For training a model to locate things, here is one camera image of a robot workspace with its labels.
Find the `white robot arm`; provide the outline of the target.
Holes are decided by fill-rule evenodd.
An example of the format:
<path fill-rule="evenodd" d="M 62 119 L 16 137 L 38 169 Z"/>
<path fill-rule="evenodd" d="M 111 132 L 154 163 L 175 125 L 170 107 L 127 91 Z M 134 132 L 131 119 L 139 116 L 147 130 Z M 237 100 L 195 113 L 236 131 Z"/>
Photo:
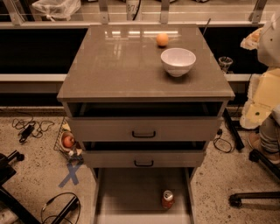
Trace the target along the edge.
<path fill-rule="evenodd" d="M 241 112 L 240 125 L 252 130 L 280 104 L 280 11 L 276 11 L 264 27 L 249 34 L 241 47 L 256 49 L 258 60 L 268 67 L 262 75 L 252 75 L 248 100 Z"/>

